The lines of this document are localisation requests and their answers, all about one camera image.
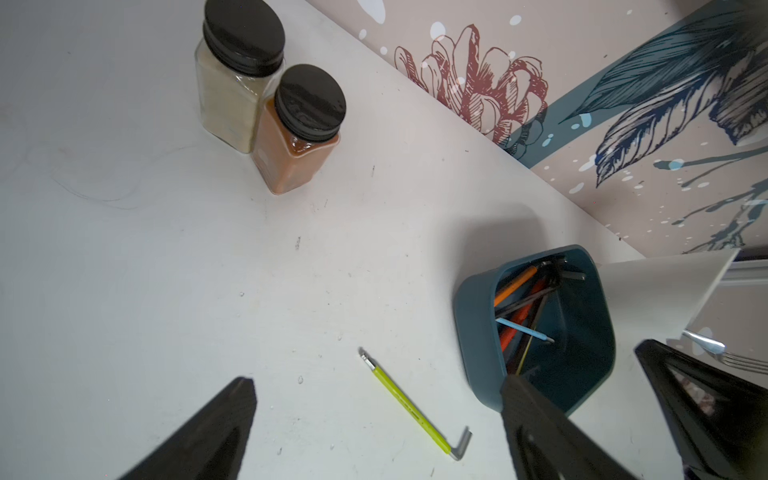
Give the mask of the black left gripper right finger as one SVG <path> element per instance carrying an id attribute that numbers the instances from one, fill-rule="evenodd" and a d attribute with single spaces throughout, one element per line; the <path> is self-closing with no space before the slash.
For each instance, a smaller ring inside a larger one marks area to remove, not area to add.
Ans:
<path id="1" fill-rule="evenodd" d="M 501 416 L 519 479 L 633 477 L 525 378 L 507 376 L 501 398 Z"/>

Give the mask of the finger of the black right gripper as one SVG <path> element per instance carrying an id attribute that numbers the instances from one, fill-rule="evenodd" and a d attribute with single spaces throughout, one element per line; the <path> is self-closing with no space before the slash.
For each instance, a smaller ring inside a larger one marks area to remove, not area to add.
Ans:
<path id="1" fill-rule="evenodd" d="M 635 355 L 661 406 L 686 479 L 767 477 L 767 390 L 655 340 Z"/>

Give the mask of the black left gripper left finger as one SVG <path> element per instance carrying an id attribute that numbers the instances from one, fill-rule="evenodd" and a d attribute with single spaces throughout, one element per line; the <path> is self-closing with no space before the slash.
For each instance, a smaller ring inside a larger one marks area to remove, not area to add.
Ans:
<path id="1" fill-rule="evenodd" d="M 257 408 L 252 379 L 237 377 L 125 479 L 235 479 Z"/>

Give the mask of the green hex key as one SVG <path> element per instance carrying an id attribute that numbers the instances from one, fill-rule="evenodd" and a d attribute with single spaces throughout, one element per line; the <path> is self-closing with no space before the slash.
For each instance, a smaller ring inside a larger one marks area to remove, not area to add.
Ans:
<path id="1" fill-rule="evenodd" d="M 358 348 L 358 356 L 365 363 L 367 368 L 371 371 L 379 383 L 388 391 L 388 393 L 398 402 L 398 404 L 408 413 L 408 415 L 416 422 L 416 424 L 426 433 L 426 435 L 444 454 L 456 462 L 459 462 L 464 458 L 468 445 L 473 436 L 473 433 L 469 427 L 464 429 L 458 445 L 452 446 L 445 438 L 445 436 L 439 431 L 439 429 L 432 424 L 432 422 L 408 397 L 408 395 L 362 347 Z"/>

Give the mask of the blue hex key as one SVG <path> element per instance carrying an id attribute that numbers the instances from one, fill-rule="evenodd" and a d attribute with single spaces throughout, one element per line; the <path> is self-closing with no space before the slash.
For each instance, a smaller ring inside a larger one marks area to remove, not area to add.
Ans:
<path id="1" fill-rule="evenodd" d="M 495 321 L 498 324 L 500 324 L 500 325 L 504 325 L 506 327 L 512 328 L 512 329 L 514 329 L 514 330 L 516 330 L 518 332 L 524 333 L 524 334 L 529 335 L 529 336 L 531 336 L 533 338 L 536 338 L 538 340 L 547 342 L 549 344 L 554 344 L 555 343 L 555 341 L 551 337 L 549 337 L 548 335 L 546 335 L 546 334 L 544 334 L 542 332 L 536 331 L 534 329 L 525 327 L 525 326 L 523 326 L 521 324 L 514 323 L 514 322 L 509 321 L 509 320 L 504 319 L 504 318 L 496 318 Z"/>

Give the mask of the yellow hex key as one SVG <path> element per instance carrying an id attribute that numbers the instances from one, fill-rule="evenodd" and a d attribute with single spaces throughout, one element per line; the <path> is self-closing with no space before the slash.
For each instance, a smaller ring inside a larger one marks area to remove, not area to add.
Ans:
<path id="1" fill-rule="evenodd" d="M 540 321 L 540 317 L 542 315 L 542 310 L 547 303 L 548 297 L 544 296 L 539 300 L 539 303 L 536 306 L 536 309 L 534 311 L 534 316 L 531 321 L 531 323 L 528 325 L 528 327 L 532 330 L 536 330 L 538 327 L 538 323 Z M 530 334 L 526 334 L 525 338 L 521 341 L 521 346 L 518 351 L 517 360 L 514 362 L 514 374 L 519 375 L 522 372 L 523 364 L 526 359 L 526 356 L 529 352 L 530 345 L 532 341 L 534 340 L 534 337 Z"/>

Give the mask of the orange hex key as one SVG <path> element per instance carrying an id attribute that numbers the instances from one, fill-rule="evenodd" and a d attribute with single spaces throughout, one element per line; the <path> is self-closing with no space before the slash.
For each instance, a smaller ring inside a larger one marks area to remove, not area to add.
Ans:
<path id="1" fill-rule="evenodd" d="M 520 287 L 528 282 L 538 272 L 538 270 L 538 266 L 530 266 L 511 280 L 507 281 L 496 292 L 493 306 L 498 307 L 502 302 L 504 302 L 508 297 L 510 297 Z"/>

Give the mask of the black short-bend hex key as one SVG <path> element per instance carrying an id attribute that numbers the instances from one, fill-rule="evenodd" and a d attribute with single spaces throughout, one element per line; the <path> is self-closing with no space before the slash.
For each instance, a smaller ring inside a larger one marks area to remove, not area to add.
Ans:
<path id="1" fill-rule="evenodd" d="M 496 307 L 494 314 L 496 317 L 508 318 L 511 314 L 517 312 L 523 307 L 533 304 L 540 298 L 556 291 L 564 280 L 585 281 L 586 273 L 582 270 L 572 267 L 564 256 L 551 256 L 545 258 L 538 265 L 538 273 L 543 273 L 541 277 L 544 280 L 544 286 L 534 292 L 534 287 L 530 292 L 515 300 L 506 306 Z"/>

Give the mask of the teal plastic storage box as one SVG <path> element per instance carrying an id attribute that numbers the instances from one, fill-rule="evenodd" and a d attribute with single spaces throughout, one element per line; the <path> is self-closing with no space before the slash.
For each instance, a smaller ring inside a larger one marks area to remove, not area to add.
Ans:
<path id="1" fill-rule="evenodd" d="M 467 381 L 475 397 L 492 410 L 502 407 L 501 388 L 507 376 L 515 375 L 514 362 L 526 335 L 495 321 L 502 318 L 494 314 L 495 294 L 507 281 L 551 256 L 564 256 L 572 267 L 586 273 L 586 280 L 564 280 L 556 291 L 546 295 L 548 300 L 536 331 L 555 343 L 534 338 L 519 375 L 565 414 L 571 414 L 613 369 L 613 326 L 600 276 L 589 253 L 570 245 L 508 262 L 468 277 L 453 299 Z M 520 299 L 532 287 L 534 292 L 542 288 L 543 276 L 537 272 L 498 307 Z M 539 300 L 504 319 L 528 327 Z"/>

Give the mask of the metal fork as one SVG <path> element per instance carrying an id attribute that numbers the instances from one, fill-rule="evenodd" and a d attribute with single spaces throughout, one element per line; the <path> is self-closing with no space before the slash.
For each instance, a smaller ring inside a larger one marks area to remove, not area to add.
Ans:
<path id="1" fill-rule="evenodd" d="M 730 353 L 722 342 L 689 330 L 684 330 L 683 335 L 725 366 L 760 375 L 767 374 L 766 361 Z"/>

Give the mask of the white utensil holder cup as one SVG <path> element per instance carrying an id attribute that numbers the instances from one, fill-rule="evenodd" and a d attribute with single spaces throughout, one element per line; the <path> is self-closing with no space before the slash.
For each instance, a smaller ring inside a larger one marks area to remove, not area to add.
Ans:
<path id="1" fill-rule="evenodd" d="M 602 265 L 598 273 L 617 357 L 640 342 L 677 339 L 702 311 L 739 251 L 726 249 Z"/>

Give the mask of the orange spice jar black lid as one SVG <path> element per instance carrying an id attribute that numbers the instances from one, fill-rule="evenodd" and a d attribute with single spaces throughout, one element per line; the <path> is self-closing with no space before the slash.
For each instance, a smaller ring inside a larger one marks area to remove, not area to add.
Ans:
<path id="1" fill-rule="evenodd" d="M 264 104 L 251 154 L 272 194 L 313 179 L 339 143 L 346 113 L 343 90 L 325 70 L 311 64 L 285 70 Z"/>

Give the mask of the cream spice jar black lid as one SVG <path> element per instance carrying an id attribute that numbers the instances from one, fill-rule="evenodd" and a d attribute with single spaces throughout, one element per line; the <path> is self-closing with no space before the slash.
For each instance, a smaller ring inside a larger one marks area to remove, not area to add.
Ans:
<path id="1" fill-rule="evenodd" d="M 203 127 L 241 153 L 253 149 L 267 95 L 284 68 L 285 31 L 259 0 L 208 0 L 195 50 Z"/>

